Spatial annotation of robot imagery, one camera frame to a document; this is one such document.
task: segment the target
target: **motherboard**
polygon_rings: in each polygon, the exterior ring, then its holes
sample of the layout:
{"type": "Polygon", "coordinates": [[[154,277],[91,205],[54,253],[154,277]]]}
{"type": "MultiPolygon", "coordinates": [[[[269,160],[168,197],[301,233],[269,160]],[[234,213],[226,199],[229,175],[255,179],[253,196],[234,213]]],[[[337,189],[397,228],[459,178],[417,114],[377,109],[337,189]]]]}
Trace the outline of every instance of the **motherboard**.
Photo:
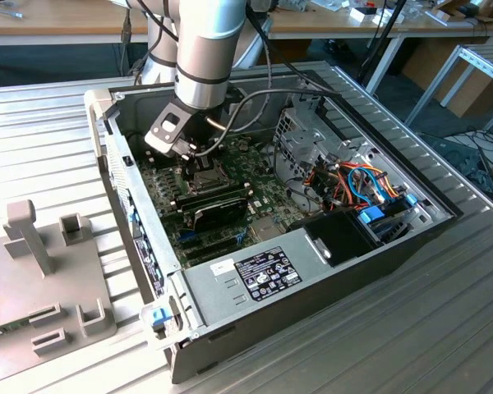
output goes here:
{"type": "Polygon", "coordinates": [[[191,176],[181,162],[164,166],[151,151],[137,163],[184,268],[275,238],[309,215],[274,176],[264,145],[244,136],[225,142],[191,176]]]}

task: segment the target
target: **power supply label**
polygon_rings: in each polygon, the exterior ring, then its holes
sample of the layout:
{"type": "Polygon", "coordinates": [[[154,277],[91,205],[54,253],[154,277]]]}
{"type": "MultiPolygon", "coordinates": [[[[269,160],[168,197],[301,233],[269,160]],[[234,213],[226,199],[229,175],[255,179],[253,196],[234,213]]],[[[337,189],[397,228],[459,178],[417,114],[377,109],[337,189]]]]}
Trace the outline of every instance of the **power supply label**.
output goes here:
{"type": "Polygon", "coordinates": [[[283,291],[302,281],[280,246],[235,263],[254,301],[283,291]]]}

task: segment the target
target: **circuit board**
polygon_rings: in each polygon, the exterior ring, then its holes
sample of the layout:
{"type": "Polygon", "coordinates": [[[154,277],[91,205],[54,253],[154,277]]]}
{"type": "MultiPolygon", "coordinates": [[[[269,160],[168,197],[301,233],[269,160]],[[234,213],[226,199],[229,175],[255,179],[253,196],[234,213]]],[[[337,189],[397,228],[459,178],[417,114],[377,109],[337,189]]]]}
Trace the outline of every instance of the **circuit board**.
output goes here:
{"type": "Polygon", "coordinates": [[[298,207],[287,196],[271,171],[266,153],[258,151],[246,137],[231,136],[225,142],[224,151],[214,159],[216,169],[211,172],[212,179],[206,181],[250,185],[246,215],[201,233],[187,228],[183,214],[171,208],[174,199],[196,193],[194,181],[182,178],[179,165],[158,166],[150,152],[146,152],[147,159],[138,161],[150,198],[184,268],[282,234],[290,223],[308,215],[306,207],[298,207]]]}

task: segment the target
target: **blue cable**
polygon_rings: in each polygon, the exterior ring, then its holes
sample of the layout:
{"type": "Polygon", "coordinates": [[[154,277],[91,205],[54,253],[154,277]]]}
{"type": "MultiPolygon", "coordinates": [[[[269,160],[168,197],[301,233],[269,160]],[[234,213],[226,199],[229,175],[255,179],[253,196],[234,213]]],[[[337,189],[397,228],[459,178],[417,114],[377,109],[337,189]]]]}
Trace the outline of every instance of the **blue cable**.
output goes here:
{"type": "Polygon", "coordinates": [[[372,172],[370,172],[369,170],[367,170],[366,168],[364,167],[357,167],[357,168],[353,168],[350,173],[348,174],[348,185],[349,187],[351,188],[351,191],[354,195],[356,195],[356,197],[359,197],[360,199],[363,199],[365,200],[369,206],[372,206],[372,202],[364,195],[360,195],[358,192],[356,192],[356,190],[354,189],[354,185],[352,184],[352,173],[355,172],[355,171],[361,171],[361,172],[365,172],[371,179],[372,179],[372,183],[375,184],[376,186],[376,189],[378,190],[378,192],[380,193],[380,195],[384,198],[384,199],[390,199],[390,197],[387,195],[387,193],[382,189],[382,187],[378,184],[378,181],[376,180],[375,176],[372,174],[372,172]]]}

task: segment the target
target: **metal table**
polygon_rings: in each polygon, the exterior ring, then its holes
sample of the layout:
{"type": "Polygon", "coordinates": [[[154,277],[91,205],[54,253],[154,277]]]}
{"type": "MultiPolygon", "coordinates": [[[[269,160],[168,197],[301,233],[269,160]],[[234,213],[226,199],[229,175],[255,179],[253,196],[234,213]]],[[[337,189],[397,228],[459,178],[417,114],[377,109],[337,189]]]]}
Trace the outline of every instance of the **metal table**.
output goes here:
{"type": "Polygon", "coordinates": [[[146,348],[137,321],[141,297],[82,106],[87,89],[131,82],[0,89],[0,206],[29,197],[39,225],[76,211],[91,219],[119,326],[105,341],[1,381],[0,392],[493,392],[493,203],[341,70],[299,68],[315,70],[441,188],[464,212],[458,224],[396,273],[172,386],[163,354],[146,348]]]}
{"type": "MultiPolygon", "coordinates": [[[[446,94],[440,105],[446,107],[449,101],[456,95],[464,82],[469,78],[475,69],[484,72],[493,79],[493,44],[478,44],[478,45],[458,45],[451,53],[451,56],[444,63],[435,79],[431,82],[426,92],[422,95],[417,105],[412,109],[411,113],[405,120],[407,126],[411,125],[418,113],[429,103],[435,92],[438,90],[442,81],[453,70],[454,66],[460,59],[469,63],[468,68],[457,79],[451,90],[446,94]]],[[[484,126],[485,130],[493,127],[493,117],[484,126]]]]}

